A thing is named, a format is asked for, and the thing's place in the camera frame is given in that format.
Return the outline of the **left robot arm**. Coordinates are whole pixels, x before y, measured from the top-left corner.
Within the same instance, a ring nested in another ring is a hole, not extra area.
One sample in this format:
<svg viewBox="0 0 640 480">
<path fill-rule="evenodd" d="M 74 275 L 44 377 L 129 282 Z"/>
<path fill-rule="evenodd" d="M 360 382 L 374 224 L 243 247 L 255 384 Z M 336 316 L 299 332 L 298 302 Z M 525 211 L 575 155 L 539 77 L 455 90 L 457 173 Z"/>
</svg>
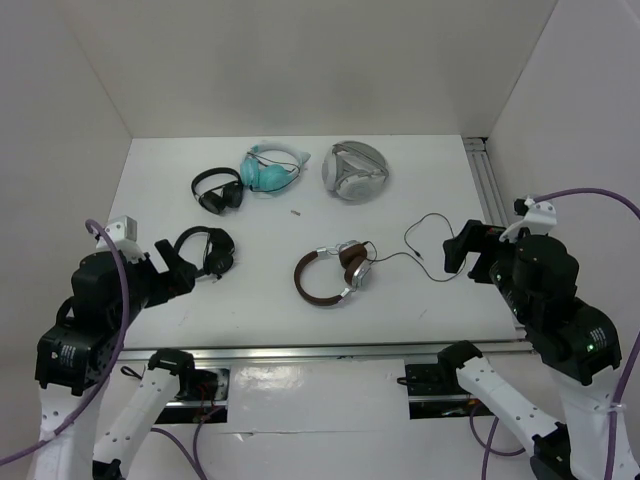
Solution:
<svg viewBox="0 0 640 480">
<path fill-rule="evenodd" d="M 139 386 L 103 436 L 97 434 L 102 398 L 128 326 L 145 308 L 191 292 L 195 267 L 166 240 L 155 244 L 168 269 L 148 255 L 97 252 L 74 272 L 72 296 L 37 345 L 35 379 L 42 405 L 37 479 L 124 479 L 166 403 L 196 390 L 191 354 L 156 351 Z"/>
</svg>

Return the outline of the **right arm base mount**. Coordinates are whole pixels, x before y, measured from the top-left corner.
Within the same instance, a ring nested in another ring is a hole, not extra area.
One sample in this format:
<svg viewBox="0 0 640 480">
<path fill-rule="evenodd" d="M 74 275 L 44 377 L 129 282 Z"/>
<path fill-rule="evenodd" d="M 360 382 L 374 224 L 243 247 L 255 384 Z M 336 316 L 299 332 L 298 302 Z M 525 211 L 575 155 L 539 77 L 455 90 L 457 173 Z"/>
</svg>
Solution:
<svg viewBox="0 0 640 480">
<path fill-rule="evenodd" d="M 475 407 L 477 414 L 489 414 L 476 397 L 449 383 L 437 364 L 407 364 L 396 383 L 406 389 L 411 420 L 468 417 Z"/>
</svg>

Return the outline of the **brown silver headphones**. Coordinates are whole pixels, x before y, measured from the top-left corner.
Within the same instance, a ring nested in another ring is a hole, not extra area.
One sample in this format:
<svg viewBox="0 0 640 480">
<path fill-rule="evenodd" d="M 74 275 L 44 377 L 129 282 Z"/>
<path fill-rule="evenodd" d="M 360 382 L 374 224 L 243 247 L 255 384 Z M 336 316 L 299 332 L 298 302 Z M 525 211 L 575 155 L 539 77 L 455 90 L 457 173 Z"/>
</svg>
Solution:
<svg viewBox="0 0 640 480">
<path fill-rule="evenodd" d="M 367 243 L 350 240 L 304 255 L 295 266 L 293 280 L 306 302 L 330 308 L 363 288 L 371 268 Z"/>
</svg>

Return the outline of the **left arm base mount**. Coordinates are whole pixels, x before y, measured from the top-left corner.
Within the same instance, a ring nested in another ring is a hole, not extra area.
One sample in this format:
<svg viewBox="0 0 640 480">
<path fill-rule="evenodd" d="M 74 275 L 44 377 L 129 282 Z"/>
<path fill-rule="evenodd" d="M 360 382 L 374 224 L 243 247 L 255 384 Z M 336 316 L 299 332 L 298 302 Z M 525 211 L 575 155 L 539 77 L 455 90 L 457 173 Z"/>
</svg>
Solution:
<svg viewBox="0 0 640 480">
<path fill-rule="evenodd" d="M 175 368 L 156 367 L 138 371 L 132 366 L 123 366 L 120 372 L 139 380 L 143 384 L 142 390 L 150 390 L 154 398 L 161 396 L 167 400 L 158 411 L 156 425 L 227 421 L 228 369 L 187 368 L 179 372 Z"/>
</svg>

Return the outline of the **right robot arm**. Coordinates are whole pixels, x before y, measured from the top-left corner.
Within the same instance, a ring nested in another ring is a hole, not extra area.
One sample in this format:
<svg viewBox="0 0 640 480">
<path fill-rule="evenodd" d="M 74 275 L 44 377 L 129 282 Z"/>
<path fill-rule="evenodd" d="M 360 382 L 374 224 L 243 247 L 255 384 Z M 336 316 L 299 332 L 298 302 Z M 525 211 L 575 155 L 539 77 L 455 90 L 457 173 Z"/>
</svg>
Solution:
<svg viewBox="0 0 640 480">
<path fill-rule="evenodd" d="M 528 401 L 469 341 L 439 353 L 438 384 L 463 389 L 487 407 L 525 449 L 538 479 L 638 478 L 616 396 L 622 355 L 612 320 L 577 297 L 579 264 L 563 243 L 532 230 L 501 241 L 503 232 L 468 221 L 444 242 L 444 269 L 455 273 L 467 254 L 477 254 L 470 278 L 495 286 L 524 327 L 551 371 L 565 418 Z"/>
</svg>

